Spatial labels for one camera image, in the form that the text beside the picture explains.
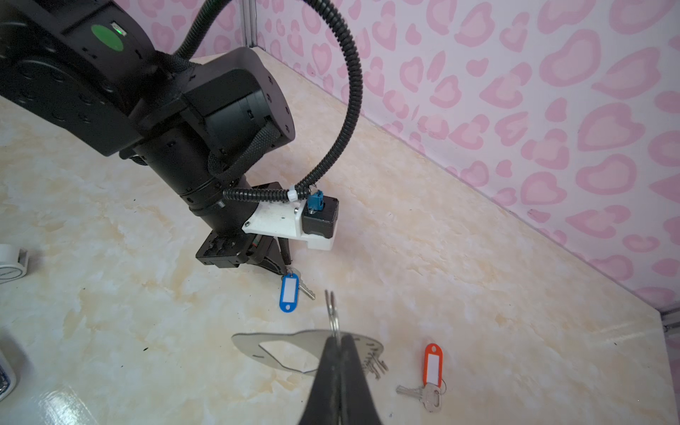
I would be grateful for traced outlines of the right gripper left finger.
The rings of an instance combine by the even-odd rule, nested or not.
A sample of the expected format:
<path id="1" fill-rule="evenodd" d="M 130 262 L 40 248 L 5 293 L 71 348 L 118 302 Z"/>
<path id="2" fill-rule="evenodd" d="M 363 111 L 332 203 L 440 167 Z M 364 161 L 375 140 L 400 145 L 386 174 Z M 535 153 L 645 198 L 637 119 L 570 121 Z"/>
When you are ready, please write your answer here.
<path id="1" fill-rule="evenodd" d="M 299 425 L 336 425 L 340 419 L 340 350 L 330 336 L 323 349 L 319 368 Z"/>

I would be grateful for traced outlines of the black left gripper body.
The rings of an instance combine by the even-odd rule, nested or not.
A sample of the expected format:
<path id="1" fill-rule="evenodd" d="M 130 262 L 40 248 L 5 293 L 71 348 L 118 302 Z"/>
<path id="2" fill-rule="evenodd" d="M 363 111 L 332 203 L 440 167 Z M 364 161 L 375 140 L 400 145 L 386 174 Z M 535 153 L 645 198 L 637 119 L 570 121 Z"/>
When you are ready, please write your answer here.
<path id="1" fill-rule="evenodd" d="M 289 240 L 242 231 L 221 235 L 212 231 L 198 249 L 196 259 L 206 266 L 238 268 L 261 267 L 283 276 L 291 265 Z"/>

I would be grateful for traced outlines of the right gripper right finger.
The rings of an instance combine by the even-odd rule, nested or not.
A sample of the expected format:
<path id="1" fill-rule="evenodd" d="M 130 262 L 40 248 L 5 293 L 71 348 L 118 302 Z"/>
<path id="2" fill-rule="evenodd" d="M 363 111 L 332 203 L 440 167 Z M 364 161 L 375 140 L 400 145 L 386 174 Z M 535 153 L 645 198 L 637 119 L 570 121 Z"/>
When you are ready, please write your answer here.
<path id="1" fill-rule="evenodd" d="M 341 339 L 340 388 L 342 424 L 382 424 L 362 370 L 356 343 L 349 334 Z"/>

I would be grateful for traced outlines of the key with blue tag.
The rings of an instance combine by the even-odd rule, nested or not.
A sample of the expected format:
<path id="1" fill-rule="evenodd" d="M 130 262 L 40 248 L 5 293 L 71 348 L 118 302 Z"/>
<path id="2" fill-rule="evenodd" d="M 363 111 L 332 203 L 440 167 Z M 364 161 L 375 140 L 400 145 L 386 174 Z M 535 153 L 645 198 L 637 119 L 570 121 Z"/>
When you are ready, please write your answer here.
<path id="1" fill-rule="evenodd" d="M 311 300 L 316 296 L 311 291 L 304 280 L 302 274 L 293 267 L 288 267 L 281 279 L 281 291 L 279 297 L 279 308 L 284 313 L 294 312 L 299 304 L 299 297 L 303 294 Z"/>

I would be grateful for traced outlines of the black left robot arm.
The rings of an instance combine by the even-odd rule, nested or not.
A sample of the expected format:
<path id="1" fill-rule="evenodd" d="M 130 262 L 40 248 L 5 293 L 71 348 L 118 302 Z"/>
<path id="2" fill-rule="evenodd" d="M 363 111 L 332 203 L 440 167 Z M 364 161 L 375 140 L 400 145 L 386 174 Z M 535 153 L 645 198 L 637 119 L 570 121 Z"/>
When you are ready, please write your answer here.
<path id="1" fill-rule="evenodd" d="M 4 1 L 1 94 L 102 155 L 151 168 L 210 227 L 205 265 L 287 272 L 287 240 L 247 234 L 256 205 L 224 195 L 247 189 L 246 172 L 295 136 L 253 50 L 197 65 L 155 50 L 112 1 Z"/>

